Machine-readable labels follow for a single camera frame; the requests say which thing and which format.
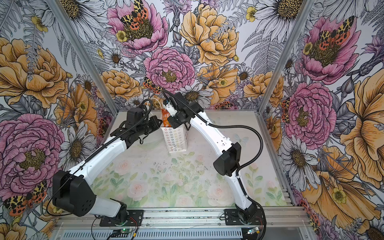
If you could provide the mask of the orange snack packet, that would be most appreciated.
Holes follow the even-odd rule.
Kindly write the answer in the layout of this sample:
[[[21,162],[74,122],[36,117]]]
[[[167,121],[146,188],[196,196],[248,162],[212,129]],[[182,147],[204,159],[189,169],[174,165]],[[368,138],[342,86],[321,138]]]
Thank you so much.
[[[170,113],[166,109],[162,109],[162,121],[163,127],[170,128],[172,125],[170,124],[168,118],[170,117]]]

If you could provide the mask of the white paper bag with dots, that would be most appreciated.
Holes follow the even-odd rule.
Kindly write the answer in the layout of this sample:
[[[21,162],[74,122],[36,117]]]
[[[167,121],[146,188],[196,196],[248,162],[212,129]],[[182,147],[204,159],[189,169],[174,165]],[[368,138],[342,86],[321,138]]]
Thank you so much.
[[[162,112],[162,109],[166,109],[163,105],[163,102],[160,101],[158,97],[152,97],[152,101],[154,102],[155,109],[159,109]],[[181,125],[174,129],[173,127],[165,128],[163,124],[161,126],[161,130],[163,132],[163,136],[166,142],[166,146],[168,152],[179,153],[187,151],[187,129],[184,125]]]

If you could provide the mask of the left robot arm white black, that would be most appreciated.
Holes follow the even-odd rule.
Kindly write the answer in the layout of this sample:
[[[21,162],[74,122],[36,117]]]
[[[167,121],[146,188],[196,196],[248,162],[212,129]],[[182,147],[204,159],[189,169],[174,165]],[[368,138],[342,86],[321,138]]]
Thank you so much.
[[[142,142],[149,134],[160,129],[162,124],[163,121],[150,116],[150,111],[145,107],[129,110],[127,119],[111,133],[107,142],[76,166],[54,175],[53,205],[77,217],[92,214],[109,217],[120,223],[126,221],[126,204],[98,197],[91,185],[118,155],[136,141]]]

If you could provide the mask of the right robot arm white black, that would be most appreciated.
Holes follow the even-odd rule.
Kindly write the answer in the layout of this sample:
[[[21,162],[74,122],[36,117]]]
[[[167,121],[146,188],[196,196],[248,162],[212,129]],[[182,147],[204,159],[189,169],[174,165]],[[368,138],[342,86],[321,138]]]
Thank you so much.
[[[165,107],[170,114],[168,122],[171,126],[177,128],[181,125],[189,124],[215,150],[218,158],[214,161],[214,168],[219,175],[225,177],[232,190],[240,222],[244,225],[249,225],[251,219],[256,216],[257,212],[262,210],[262,207],[248,194],[240,171],[260,157],[264,148],[261,134],[254,128],[244,125],[215,125],[197,102],[188,103],[181,93],[172,94],[167,90],[163,90],[162,93],[166,97]],[[256,134],[260,142],[260,148],[255,157],[241,165],[242,146],[239,143],[233,143],[229,138],[225,137],[220,132],[220,129],[246,129]]]

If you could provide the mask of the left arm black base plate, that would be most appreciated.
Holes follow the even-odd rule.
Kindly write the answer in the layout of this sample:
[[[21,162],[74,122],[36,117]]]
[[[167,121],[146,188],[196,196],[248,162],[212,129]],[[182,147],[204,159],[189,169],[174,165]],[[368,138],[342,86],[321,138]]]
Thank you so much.
[[[126,210],[116,217],[103,216],[100,227],[140,227],[144,218],[144,210]]]

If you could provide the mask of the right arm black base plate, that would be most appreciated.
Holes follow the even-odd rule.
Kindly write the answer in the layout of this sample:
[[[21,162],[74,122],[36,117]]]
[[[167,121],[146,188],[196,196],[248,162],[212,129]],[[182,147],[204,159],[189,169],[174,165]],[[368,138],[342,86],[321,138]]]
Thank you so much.
[[[262,226],[265,223],[261,210],[224,209],[224,221],[227,226]]]

